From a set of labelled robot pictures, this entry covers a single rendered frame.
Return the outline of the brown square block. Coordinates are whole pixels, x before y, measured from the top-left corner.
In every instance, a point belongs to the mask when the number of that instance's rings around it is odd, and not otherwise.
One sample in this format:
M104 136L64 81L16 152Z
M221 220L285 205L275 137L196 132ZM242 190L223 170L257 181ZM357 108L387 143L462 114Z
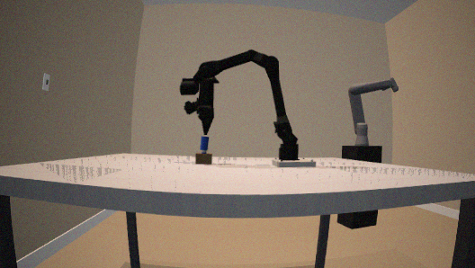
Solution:
M195 164L211 165L212 154L197 153Z

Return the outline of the dark blue cylinder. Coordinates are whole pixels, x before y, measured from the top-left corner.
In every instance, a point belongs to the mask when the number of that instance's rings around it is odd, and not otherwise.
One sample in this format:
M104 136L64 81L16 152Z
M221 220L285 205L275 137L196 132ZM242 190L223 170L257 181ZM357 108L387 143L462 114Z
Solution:
M208 150L209 137L201 137L200 150Z

